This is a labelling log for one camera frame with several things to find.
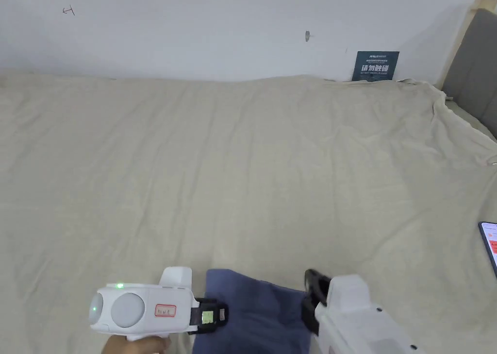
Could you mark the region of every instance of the white handheld device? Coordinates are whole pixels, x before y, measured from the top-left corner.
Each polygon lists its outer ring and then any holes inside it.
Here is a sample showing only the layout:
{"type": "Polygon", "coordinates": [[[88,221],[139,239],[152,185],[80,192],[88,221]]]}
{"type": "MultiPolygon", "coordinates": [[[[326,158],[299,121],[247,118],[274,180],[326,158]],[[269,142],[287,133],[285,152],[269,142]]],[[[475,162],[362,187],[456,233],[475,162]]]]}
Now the white handheld device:
{"type": "Polygon", "coordinates": [[[195,298],[192,272],[164,270],[158,285],[116,283],[100,288],[91,300],[90,327],[128,340],[170,333],[208,333],[224,326],[228,307],[214,299],[195,298]]]}
{"type": "Polygon", "coordinates": [[[425,354],[381,307],[359,275],[305,274],[302,319],[323,354],[425,354]]]}

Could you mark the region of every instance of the white wall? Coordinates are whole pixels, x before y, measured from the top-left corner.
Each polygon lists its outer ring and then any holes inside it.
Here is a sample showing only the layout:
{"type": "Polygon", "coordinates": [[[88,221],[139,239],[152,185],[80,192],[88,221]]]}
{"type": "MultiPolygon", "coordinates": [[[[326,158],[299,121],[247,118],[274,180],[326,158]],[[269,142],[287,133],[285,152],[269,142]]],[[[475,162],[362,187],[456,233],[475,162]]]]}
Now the white wall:
{"type": "Polygon", "coordinates": [[[358,50],[436,82],[473,0],[0,0],[0,67],[105,77],[350,80],[358,50]],[[62,9],[73,7],[75,16],[62,9]],[[305,31],[310,30],[309,42],[305,31]]]}

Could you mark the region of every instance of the sign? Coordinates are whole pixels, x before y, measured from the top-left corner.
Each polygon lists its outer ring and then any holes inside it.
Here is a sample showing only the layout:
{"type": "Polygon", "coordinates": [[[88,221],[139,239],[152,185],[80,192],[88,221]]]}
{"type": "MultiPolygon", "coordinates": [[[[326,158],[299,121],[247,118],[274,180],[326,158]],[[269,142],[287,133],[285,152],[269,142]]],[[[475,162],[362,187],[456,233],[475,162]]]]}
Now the sign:
{"type": "Polygon", "coordinates": [[[397,59],[398,51],[358,51],[352,80],[391,80],[397,59]]]}

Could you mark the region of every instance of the phone screen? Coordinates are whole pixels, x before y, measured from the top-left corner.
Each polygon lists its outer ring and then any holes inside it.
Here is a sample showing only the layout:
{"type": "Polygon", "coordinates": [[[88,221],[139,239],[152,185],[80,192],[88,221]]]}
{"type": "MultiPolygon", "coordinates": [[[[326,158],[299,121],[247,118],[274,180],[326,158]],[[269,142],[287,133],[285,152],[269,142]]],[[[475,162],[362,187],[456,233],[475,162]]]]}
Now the phone screen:
{"type": "Polygon", "coordinates": [[[497,276],[497,223],[480,222],[480,232],[497,276]]]}

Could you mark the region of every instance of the finger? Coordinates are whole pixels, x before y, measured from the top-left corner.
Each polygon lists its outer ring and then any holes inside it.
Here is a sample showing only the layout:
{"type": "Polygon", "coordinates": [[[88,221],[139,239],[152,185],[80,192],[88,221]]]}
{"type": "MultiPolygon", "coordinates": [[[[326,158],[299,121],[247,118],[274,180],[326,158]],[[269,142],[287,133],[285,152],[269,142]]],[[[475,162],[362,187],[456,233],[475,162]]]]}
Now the finger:
{"type": "Polygon", "coordinates": [[[150,336],[130,343],[133,347],[133,353],[154,354],[164,352],[169,347],[171,340],[169,338],[150,336]]]}
{"type": "Polygon", "coordinates": [[[102,349],[102,354],[121,353],[127,343],[126,336],[110,336],[102,349]]]}

